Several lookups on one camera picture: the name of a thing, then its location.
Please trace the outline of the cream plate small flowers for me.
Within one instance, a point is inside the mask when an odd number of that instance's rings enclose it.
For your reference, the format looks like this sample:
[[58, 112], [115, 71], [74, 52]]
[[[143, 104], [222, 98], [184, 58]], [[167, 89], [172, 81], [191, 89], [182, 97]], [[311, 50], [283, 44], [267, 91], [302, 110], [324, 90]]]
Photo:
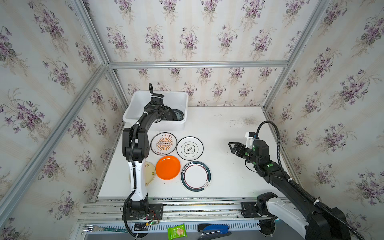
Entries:
[[155, 166], [143, 160], [141, 163], [135, 161], [135, 163], [128, 162], [130, 168], [130, 181], [132, 189], [140, 187], [145, 183], [148, 186], [156, 177]]

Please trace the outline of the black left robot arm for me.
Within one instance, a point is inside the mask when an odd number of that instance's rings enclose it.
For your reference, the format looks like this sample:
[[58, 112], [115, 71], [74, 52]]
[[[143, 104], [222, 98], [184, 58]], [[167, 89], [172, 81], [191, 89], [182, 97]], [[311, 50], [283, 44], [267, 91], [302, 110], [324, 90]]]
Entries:
[[145, 163], [151, 146], [148, 131], [152, 124], [165, 120], [176, 120], [177, 116], [170, 107], [164, 105], [164, 95], [156, 94], [149, 84], [150, 102], [144, 106], [143, 114], [130, 128], [122, 133], [122, 152], [129, 164], [131, 193], [123, 203], [123, 221], [129, 217], [145, 218], [149, 213], [148, 191], [145, 184]]

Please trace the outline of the green rimmed white plate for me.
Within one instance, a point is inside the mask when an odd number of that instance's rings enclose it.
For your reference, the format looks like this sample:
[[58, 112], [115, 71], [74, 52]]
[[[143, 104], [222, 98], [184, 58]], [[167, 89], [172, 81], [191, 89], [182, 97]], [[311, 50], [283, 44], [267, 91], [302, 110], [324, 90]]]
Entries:
[[202, 192], [210, 186], [212, 173], [203, 162], [192, 161], [182, 168], [181, 181], [187, 190]]

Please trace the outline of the black round plate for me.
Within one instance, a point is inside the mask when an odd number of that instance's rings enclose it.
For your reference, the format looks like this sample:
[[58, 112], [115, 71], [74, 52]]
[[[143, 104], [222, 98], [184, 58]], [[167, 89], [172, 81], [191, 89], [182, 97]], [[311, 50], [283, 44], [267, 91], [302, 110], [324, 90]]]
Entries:
[[177, 121], [182, 121], [185, 118], [184, 113], [181, 110], [173, 109]]

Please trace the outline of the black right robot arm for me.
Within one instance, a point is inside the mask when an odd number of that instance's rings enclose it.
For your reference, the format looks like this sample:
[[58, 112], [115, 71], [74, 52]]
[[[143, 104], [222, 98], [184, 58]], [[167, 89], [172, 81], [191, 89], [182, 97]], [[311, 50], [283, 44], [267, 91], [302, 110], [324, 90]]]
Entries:
[[246, 134], [247, 143], [230, 142], [232, 154], [253, 165], [257, 173], [268, 184], [279, 190], [289, 201], [287, 205], [272, 192], [261, 194], [254, 205], [246, 206], [242, 215], [251, 218], [258, 215], [264, 218], [261, 224], [263, 235], [275, 232], [275, 220], [280, 219], [305, 240], [349, 240], [354, 235], [362, 240], [364, 237], [347, 222], [346, 215], [338, 208], [331, 209], [319, 199], [313, 197], [295, 182], [282, 167], [281, 159], [271, 160], [268, 144], [260, 139], [263, 125], [270, 124], [278, 131], [272, 121], [264, 121], [256, 132]]

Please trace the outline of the orange plastic plate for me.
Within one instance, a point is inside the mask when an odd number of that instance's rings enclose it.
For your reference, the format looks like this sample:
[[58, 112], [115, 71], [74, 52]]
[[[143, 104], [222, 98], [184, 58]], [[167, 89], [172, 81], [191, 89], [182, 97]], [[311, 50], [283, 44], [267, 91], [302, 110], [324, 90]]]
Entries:
[[174, 156], [165, 156], [156, 164], [156, 174], [162, 180], [174, 179], [181, 170], [181, 163]]

